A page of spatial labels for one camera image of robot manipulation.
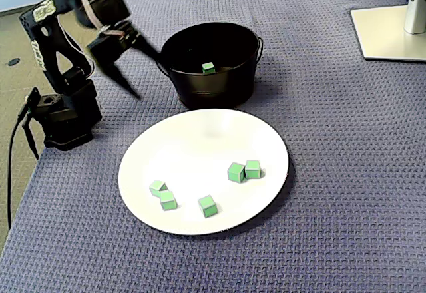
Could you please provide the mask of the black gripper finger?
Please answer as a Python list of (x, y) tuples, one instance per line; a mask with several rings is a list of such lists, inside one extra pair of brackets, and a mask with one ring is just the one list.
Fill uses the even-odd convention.
[(100, 70), (110, 78), (113, 82), (121, 86), (125, 91), (130, 93), (136, 100), (141, 100), (140, 95), (134, 90), (132, 85), (123, 76), (121, 70), (117, 67), (116, 61), (120, 59), (118, 56), (105, 56), (99, 59)]
[(129, 30), (130, 47), (141, 51), (155, 62), (160, 61), (160, 53), (148, 42), (142, 33), (135, 28)]

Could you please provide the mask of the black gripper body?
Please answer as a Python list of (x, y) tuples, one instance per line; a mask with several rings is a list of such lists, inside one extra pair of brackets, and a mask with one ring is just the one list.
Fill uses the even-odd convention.
[(124, 0), (79, 0), (77, 20), (95, 29), (97, 36), (87, 45), (96, 61), (116, 61), (129, 49), (140, 45), (140, 33), (128, 19), (130, 11)]

